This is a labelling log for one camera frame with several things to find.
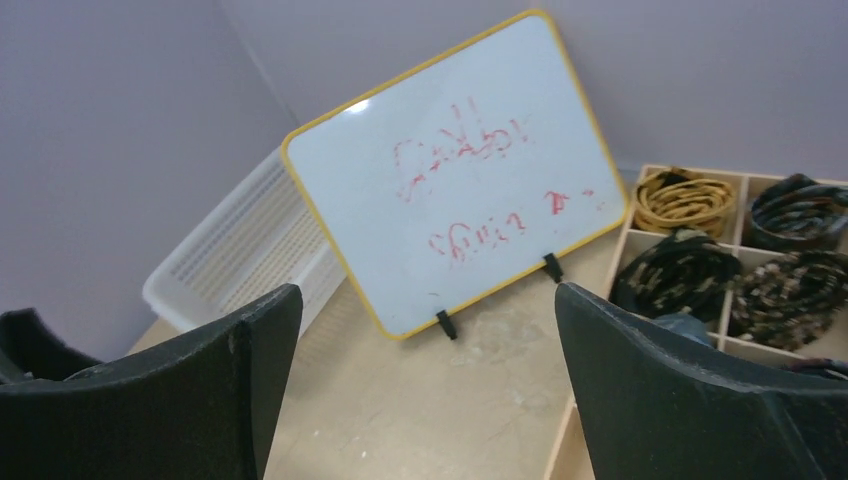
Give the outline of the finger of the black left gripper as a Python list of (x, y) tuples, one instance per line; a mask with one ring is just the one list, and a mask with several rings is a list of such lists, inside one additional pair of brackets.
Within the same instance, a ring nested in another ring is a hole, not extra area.
[(33, 308), (1, 314), (1, 384), (63, 381), (101, 361), (68, 346)]

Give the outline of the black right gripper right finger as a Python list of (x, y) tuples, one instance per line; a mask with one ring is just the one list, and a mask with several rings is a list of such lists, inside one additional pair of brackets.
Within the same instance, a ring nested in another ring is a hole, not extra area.
[(555, 315), (598, 479), (843, 479), (847, 385), (723, 353), (574, 283)]

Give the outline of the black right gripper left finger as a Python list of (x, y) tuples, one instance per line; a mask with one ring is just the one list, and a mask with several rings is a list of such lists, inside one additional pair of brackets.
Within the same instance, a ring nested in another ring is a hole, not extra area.
[(285, 284), (63, 380), (1, 384), (5, 479), (260, 479), (303, 300)]

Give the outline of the navy floral patterned tie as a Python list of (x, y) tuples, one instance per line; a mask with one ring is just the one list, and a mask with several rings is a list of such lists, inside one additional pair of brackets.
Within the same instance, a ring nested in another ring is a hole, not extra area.
[(846, 381), (847, 363), (827, 358), (812, 358), (797, 362), (792, 370), (795, 373), (826, 379)]

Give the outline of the grey rolled tie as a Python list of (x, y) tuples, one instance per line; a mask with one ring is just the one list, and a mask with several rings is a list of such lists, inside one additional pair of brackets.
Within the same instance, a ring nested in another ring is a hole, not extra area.
[(688, 313), (678, 312), (656, 317), (652, 323), (693, 342), (713, 347), (707, 326)]

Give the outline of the black gold rolled tie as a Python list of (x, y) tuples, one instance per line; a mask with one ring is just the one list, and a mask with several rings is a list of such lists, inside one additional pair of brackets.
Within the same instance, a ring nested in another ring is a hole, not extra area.
[(741, 261), (709, 235), (681, 228), (615, 276), (609, 301), (649, 319), (683, 312), (709, 323), (719, 319), (741, 270)]

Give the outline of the dark olive rolled tie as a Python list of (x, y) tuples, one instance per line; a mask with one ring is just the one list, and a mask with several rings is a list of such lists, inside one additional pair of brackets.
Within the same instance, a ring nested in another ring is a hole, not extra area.
[(846, 306), (845, 254), (790, 252), (734, 284), (730, 332), (745, 341), (796, 351), (828, 333)]

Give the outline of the wooden compartment tray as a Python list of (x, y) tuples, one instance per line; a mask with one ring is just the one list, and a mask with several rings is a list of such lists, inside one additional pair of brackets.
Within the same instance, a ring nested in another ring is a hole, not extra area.
[(561, 284), (549, 479), (843, 479), (847, 186), (649, 165), (603, 290)]

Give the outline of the white plastic basket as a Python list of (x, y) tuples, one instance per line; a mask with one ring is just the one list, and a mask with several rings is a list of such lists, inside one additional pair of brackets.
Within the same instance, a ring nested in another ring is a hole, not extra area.
[(142, 296), (185, 333), (291, 283), (307, 329), (345, 277), (274, 150), (153, 271)]

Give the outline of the yellow rolled tie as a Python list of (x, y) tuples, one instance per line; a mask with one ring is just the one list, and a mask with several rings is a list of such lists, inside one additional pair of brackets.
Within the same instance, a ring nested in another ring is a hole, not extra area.
[(694, 229), (719, 239), (736, 200), (737, 189), (727, 181), (669, 167), (636, 185), (633, 225), (658, 234)]

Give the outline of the white board with yellow frame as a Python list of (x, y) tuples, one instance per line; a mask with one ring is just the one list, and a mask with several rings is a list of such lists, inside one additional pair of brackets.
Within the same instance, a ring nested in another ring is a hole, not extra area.
[(289, 134), (380, 331), (450, 317), (618, 227), (628, 195), (554, 19), (516, 15)]

